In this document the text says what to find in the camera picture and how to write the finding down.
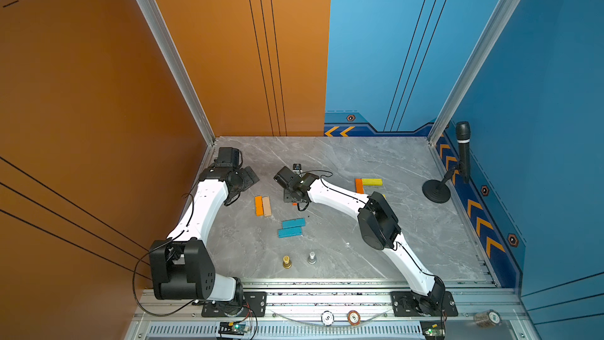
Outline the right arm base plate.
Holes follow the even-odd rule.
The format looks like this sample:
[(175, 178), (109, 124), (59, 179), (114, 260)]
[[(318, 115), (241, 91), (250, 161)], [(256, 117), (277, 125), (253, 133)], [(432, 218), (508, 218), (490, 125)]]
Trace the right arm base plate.
[(421, 311), (418, 301), (410, 291), (391, 291), (390, 298), (395, 317), (440, 317), (441, 313), (446, 317), (459, 316), (456, 302), (450, 291), (445, 291), (442, 305), (426, 313)]

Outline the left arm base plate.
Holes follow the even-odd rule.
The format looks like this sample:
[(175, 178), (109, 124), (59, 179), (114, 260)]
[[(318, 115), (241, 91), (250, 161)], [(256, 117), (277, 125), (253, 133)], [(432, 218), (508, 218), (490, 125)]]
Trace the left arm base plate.
[(242, 304), (237, 302), (205, 303), (201, 316), (207, 318), (243, 318), (254, 313), (256, 317), (264, 317), (267, 306), (267, 293), (265, 291), (244, 291)]

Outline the pale cream wooden block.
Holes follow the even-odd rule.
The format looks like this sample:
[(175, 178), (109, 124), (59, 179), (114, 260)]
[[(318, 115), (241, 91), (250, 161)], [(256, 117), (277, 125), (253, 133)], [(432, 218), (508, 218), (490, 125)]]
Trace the pale cream wooden block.
[(271, 209), (270, 198), (269, 197), (263, 197), (262, 198), (262, 203), (263, 203), (264, 216), (265, 217), (271, 217), (272, 216), (272, 209)]

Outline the yellow block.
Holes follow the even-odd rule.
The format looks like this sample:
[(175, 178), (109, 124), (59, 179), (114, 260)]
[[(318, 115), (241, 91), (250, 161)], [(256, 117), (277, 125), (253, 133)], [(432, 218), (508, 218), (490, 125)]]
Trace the yellow block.
[(363, 178), (361, 181), (363, 186), (368, 187), (381, 187), (383, 185), (383, 180), (379, 178)]

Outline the amber orange block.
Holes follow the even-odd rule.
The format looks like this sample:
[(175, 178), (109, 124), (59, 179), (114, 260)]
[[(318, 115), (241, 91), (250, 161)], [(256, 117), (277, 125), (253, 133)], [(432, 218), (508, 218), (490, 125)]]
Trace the amber orange block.
[(255, 202), (255, 213), (257, 217), (262, 217), (264, 215), (264, 204), (263, 204), (263, 198), (261, 196), (256, 196), (256, 198), (254, 198), (254, 202)]

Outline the teal block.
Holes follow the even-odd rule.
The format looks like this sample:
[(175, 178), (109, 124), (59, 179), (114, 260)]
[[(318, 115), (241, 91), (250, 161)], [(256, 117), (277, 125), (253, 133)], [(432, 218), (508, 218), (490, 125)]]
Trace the teal block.
[(305, 225), (306, 225), (305, 218), (286, 220), (286, 221), (282, 222), (282, 229), (301, 228), (301, 227), (304, 227)]
[(303, 235), (302, 227), (282, 228), (278, 230), (280, 239), (296, 237)]

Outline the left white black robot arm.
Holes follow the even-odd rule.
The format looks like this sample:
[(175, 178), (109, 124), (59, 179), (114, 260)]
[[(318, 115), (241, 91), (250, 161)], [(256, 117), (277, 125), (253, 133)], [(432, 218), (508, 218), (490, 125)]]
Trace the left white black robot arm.
[(153, 243), (149, 264), (158, 300), (204, 300), (243, 305), (241, 280), (215, 271), (207, 250), (209, 232), (222, 207), (259, 181), (243, 165), (242, 152), (221, 147), (214, 162), (200, 175), (190, 206), (165, 240)]

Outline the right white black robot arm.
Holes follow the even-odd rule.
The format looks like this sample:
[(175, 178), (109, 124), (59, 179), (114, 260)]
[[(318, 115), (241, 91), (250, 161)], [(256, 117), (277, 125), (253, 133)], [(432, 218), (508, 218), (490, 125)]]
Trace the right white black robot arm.
[(329, 206), (357, 220), (363, 241), (382, 251), (403, 274), (411, 289), (415, 310), (440, 316), (445, 308), (445, 283), (420, 261), (402, 233), (399, 220), (384, 195), (355, 193), (328, 183), (321, 176), (302, 175), (281, 168), (274, 180), (296, 203)]

